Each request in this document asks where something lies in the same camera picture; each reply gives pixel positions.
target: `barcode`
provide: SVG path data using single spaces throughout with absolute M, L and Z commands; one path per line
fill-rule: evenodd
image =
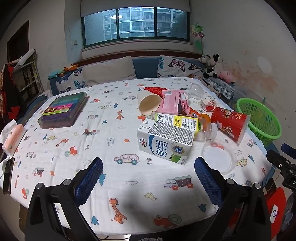
M 156 121 L 148 133 L 189 146 L 192 146 L 194 137 L 194 133 L 190 130 L 172 126 L 160 121 Z
M 164 119 L 164 118 L 165 118 L 164 115 L 160 115 L 160 114 L 158 114 L 158 116 L 157 116 L 157 121 L 163 122 L 163 119 Z

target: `blue sofa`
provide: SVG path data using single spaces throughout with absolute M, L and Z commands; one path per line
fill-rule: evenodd
M 195 64 L 204 68 L 205 66 L 197 61 L 197 59 L 190 58 L 178 58 L 180 60 L 186 61 L 191 64 Z M 135 68 L 137 79 L 145 78 L 156 78 L 157 68 L 159 63 L 159 57 L 144 57 L 144 58 L 133 58 L 133 65 Z M 58 95 L 59 91 L 56 82 L 59 81 L 61 77 L 55 77 L 50 79 L 50 87 L 52 90 L 52 95 Z

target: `white tablecloth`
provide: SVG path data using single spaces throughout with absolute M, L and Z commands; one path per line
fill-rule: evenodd
M 27 132 L 14 155 L 11 196 L 28 208 L 37 183 L 59 185 L 66 178 L 72 179 L 79 170 L 87 168 L 95 157 L 99 157 L 103 160 L 103 175 L 86 204 L 80 206 L 95 233 L 159 232 L 213 215 L 218 208 L 211 203 L 194 172 L 194 161 L 201 154 L 203 142 L 194 141 L 190 156 L 182 166 L 139 151 L 137 141 L 136 130 L 142 123 L 136 98 L 138 92 L 151 86 L 186 89 L 192 82 L 200 84 L 200 81 L 190 78 L 136 79 L 63 93 L 59 96 L 86 91 L 89 100 L 72 127 L 41 129 L 38 118 L 58 96 L 50 98 L 25 126 Z M 216 98 L 214 93 L 202 87 L 206 94 Z M 220 107 L 227 107 L 218 98 L 217 101 Z M 194 99 L 190 100 L 190 105 L 197 111 L 202 109 Z M 92 133 L 83 134 L 86 129 Z M 265 178 L 271 164 L 266 160 L 262 142 L 250 130 L 240 146 L 221 131 L 218 131 L 217 139 L 233 148 L 237 160 L 243 160 L 225 178 L 231 177 L 241 185 L 251 185 Z M 250 147 L 248 142 L 251 139 L 256 145 Z M 73 155 L 65 155 L 71 147 L 74 147 Z M 136 165 L 119 165 L 114 161 L 116 157 L 131 154 L 139 158 Z M 193 188 L 164 188 L 167 179 L 182 176 L 191 176 Z M 110 199 L 118 205 L 110 204 Z M 62 225 L 68 227 L 60 204 L 56 204 L 56 209 Z M 115 219 L 115 212 L 126 219 Z

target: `plastic basket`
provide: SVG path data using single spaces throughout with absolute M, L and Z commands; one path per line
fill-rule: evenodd
M 262 103 L 249 98 L 240 98 L 237 100 L 237 110 L 251 115 L 248 126 L 265 147 L 281 137 L 281 124 L 271 110 Z

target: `milk carton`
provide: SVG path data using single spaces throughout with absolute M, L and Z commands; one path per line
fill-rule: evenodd
M 184 165 L 194 132 L 163 122 L 145 119 L 137 129 L 139 149 Z

